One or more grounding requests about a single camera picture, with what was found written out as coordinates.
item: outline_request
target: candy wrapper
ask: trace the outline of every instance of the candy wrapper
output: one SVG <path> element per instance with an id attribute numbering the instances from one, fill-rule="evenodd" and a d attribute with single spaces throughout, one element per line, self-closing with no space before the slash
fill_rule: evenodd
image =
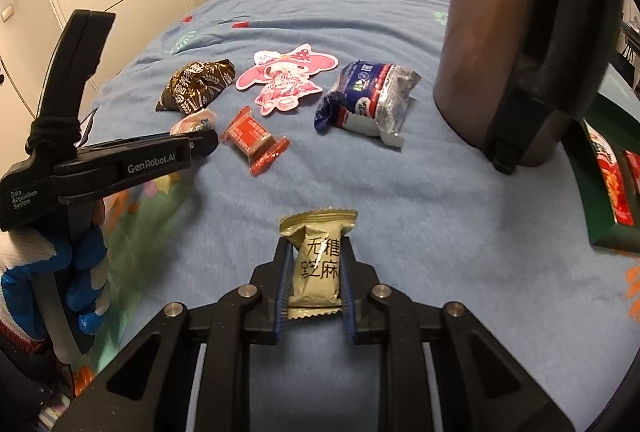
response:
<path id="1" fill-rule="evenodd" d="M 409 107 L 409 94 L 418 81 L 418 73 L 402 66 L 349 64 L 316 110 L 316 131 L 323 134 L 331 123 L 401 147 L 404 139 L 398 132 Z"/>
<path id="2" fill-rule="evenodd" d="M 171 77 L 156 110 L 193 114 L 215 100 L 235 77 L 236 68 L 230 60 L 191 62 Z"/>
<path id="3" fill-rule="evenodd" d="M 340 239 L 356 225 L 357 217 L 355 210 L 326 208 L 280 220 L 280 234 L 298 250 L 290 319 L 340 310 Z"/>
<path id="4" fill-rule="evenodd" d="M 613 209 L 613 217 L 616 222 L 634 225 L 634 218 L 631 214 L 631 208 L 625 194 L 625 183 L 622 179 L 622 170 L 618 159 L 611 148 L 609 142 L 588 123 L 584 123 L 591 139 L 591 145 L 596 151 L 598 166 L 604 177 L 604 183 L 607 186 L 611 208 Z"/>
<path id="5" fill-rule="evenodd" d="M 243 107 L 220 137 L 221 141 L 232 141 L 249 160 L 252 176 L 261 174 L 289 146 L 284 136 L 275 139 L 260 123 L 254 120 L 251 108 Z"/>
<path id="6" fill-rule="evenodd" d="M 640 196 L 640 154 L 625 150 L 625 157 L 636 185 L 636 195 Z"/>
<path id="7" fill-rule="evenodd" d="M 186 132 L 198 132 L 213 128 L 216 123 L 216 115 L 208 108 L 203 108 L 198 112 L 190 114 L 172 126 L 169 134 L 184 134 Z"/>

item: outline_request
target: pink sticker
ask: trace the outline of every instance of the pink sticker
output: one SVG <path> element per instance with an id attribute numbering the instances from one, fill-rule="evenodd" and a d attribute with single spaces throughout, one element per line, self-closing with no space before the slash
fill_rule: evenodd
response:
<path id="1" fill-rule="evenodd" d="M 322 87 L 316 86 L 309 77 L 338 65 L 336 57 L 315 53 L 309 44 L 302 44 L 285 54 L 258 51 L 254 61 L 255 66 L 238 78 L 236 88 L 244 91 L 253 84 L 265 84 L 255 99 L 263 116 L 275 108 L 283 112 L 292 110 L 300 103 L 299 98 L 322 92 Z"/>

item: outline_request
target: metal screw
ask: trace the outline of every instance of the metal screw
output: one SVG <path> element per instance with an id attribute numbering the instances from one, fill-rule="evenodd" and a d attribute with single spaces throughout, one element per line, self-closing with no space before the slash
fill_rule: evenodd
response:
<path id="1" fill-rule="evenodd" d="M 251 298 L 252 296 L 254 296 L 256 293 L 258 293 L 258 288 L 255 287 L 253 284 L 242 284 L 239 288 L 238 288 L 238 294 L 242 297 L 242 298 Z"/>
<path id="2" fill-rule="evenodd" d="M 386 284 L 376 284 L 371 288 L 371 294 L 376 298 L 386 298 L 391 295 L 391 288 Z"/>
<path id="3" fill-rule="evenodd" d="M 445 311 L 452 317 L 461 317 L 465 314 L 465 307 L 460 302 L 449 302 Z"/>
<path id="4" fill-rule="evenodd" d="M 168 317 L 177 317 L 184 311 L 184 307 L 179 302 L 169 302 L 166 306 L 164 306 L 164 314 Z"/>

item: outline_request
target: red snack wrapper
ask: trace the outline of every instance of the red snack wrapper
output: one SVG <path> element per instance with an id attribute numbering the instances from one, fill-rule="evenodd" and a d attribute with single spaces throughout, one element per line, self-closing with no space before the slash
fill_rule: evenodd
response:
<path id="1" fill-rule="evenodd" d="M 88 365 L 83 365 L 78 369 L 78 372 L 74 372 L 74 393 L 76 398 L 82 394 L 84 389 L 94 380 L 95 374 Z"/>
<path id="2" fill-rule="evenodd" d="M 626 198 L 625 184 L 622 179 L 622 170 L 620 170 L 618 159 L 613 153 L 609 142 L 591 125 L 586 122 L 584 125 L 587 128 L 591 145 L 596 152 L 600 171 L 604 177 L 604 183 L 607 186 L 611 208 L 613 208 L 613 217 L 616 222 L 633 226 L 634 218 Z"/>
<path id="3" fill-rule="evenodd" d="M 232 141 L 249 160 L 249 172 L 257 176 L 267 170 L 289 146 L 289 139 L 276 140 L 254 120 L 251 107 L 243 107 L 222 133 L 222 141 Z"/>
<path id="4" fill-rule="evenodd" d="M 625 150 L 626 161 L 631 168 L 631 175 L 636 185 L 636 194 L 640 196 L 640 155 L 629 150 Z"/>

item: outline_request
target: red candy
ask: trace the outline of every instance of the red candy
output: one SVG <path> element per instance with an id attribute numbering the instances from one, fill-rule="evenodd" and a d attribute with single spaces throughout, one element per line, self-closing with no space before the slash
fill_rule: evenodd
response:
<path id="1" fill-rule="evenodd" d="M 273 135 L 254 120 L 251 107 L 243 107 L 222 133 L 222 141 L 233 141 L 249 158 L 249 172 L 257 176 L 267 170 L 271 163 L 289 146 L 289 139 Z"/>
<path id="2" fill-rule="evenodd" d="M 78 369 L 78 372 L 73 373 L 74 377 L 74 393 L 77 396 L 80 396 L 84 389 L 94 380 L 95 375 L 94 372 L 88 365 L 83 365 Z"/>

